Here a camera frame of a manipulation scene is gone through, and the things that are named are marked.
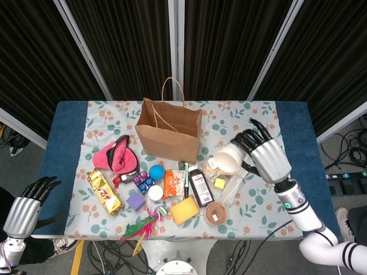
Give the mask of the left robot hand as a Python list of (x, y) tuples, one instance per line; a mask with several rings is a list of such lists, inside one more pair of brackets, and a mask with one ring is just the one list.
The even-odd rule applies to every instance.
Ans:
[(8, 237), (25, 239), (33, 234), (35, 229), (58, 221), (63, 213), (60, 211), (47, 219), (39, 219), (41, 209), (50, 192), (61, 181), (55, 176), (45, 176), (27, 186), (21, 196), (16, 197), (7, 215), (3, 230)]

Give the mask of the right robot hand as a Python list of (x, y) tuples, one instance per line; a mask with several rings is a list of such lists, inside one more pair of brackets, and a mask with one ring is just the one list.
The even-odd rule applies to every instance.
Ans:
[(278, 184), (286, 180), (291, 172), (291, 165), (279, 143), (272, 138), (261, 122), (255, 119), (251, 119), (250, 122), (257, 131), (246, 129), (231, 140), (231, 143), (242, 149), (254, 164), (250, 166), (243, 161), (242, 168), (261, 177), (267, 183)]

